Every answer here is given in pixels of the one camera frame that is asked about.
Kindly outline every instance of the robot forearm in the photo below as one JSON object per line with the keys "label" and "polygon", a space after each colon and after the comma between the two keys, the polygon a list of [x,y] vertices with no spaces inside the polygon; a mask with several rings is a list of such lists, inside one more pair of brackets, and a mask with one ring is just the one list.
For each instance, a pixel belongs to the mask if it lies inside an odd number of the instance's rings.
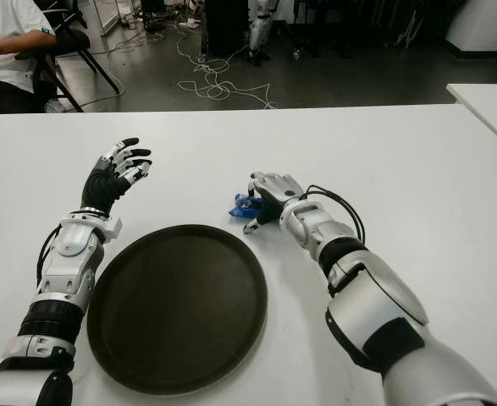
{"label": "robot forearm", "polygon": [[416,295],[351,228],[307,200],[291,177],[256,173],[254,178],[249,191],[262,195],[265,210],[245,233],[278,218],[310,252],[332,296],[329,330],[356,364],[382,375],[389,406],[497,406],[497,392],[433,338]]}
{"label": "robot forearm", "polygon": [[148,150],[128,150],[138,139],[117,143],[97,162],[88,178],[81,208],[61,222],[41,263],[38,289],[19,329],[0,360],[0,405],[69,406],[75,340],[103,259],[103,245],[115,239],[122,223],[111,206],[151,164],[130,159]]}

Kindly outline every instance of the person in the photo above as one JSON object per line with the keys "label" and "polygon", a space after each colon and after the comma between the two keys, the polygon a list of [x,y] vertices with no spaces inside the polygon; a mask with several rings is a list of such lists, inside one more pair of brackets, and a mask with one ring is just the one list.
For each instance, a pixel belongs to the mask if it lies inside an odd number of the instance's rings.
{"label": "person", "polygon": [[0,114],[34,110],[33,58],[15,60],[19,52],[52,47],[56,37],[32,0],[0,0]]}

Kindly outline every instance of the blue object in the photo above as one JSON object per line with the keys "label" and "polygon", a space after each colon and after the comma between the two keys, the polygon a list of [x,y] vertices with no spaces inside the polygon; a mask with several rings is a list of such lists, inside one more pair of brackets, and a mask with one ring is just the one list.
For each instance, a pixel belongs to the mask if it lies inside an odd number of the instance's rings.
{"label": "blue object", "polygon": [[247,195],[235,195],[235,208],[229,211],[234,217],[256,218],[262,207],[262,199]]}

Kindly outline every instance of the person's arm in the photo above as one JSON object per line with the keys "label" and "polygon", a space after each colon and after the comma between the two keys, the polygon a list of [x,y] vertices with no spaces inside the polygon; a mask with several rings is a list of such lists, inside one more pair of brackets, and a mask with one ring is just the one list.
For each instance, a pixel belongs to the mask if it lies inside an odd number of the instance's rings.
{"label": "person's arm", "polygon": [[30,49],[53,47],[56,37],[39,30],[31,30],[21,36],[0,39],[0,55],[19,53]]}

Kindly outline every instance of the white table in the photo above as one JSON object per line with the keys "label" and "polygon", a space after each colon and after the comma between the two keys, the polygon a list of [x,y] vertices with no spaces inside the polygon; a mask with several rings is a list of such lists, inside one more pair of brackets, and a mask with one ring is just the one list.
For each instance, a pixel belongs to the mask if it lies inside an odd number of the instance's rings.
{"label": "white table", "polygon": [[446,89],[497,135],[497,85],[450,84]]}
{"label": "white table", "polygon": [[325,325],[326,284],[308,253],[278,226],[246,237],[229,217],[255,170],[291,173],[353,204],[367,246],[417,293],[434,335],[497,388],[497,139],[488,133],[461,105],[0,117],[0,354],[27,311],[48,231],[77,209],[102,151],[139,136],[155,163],[114,206],[124,229],[106,245],[100,271],[159,228],[219,227],[261,262],[268,323],[239,370],[177,398],[109,378],[83,326],[74,405],[383,405],[379,376],[354,366]]}

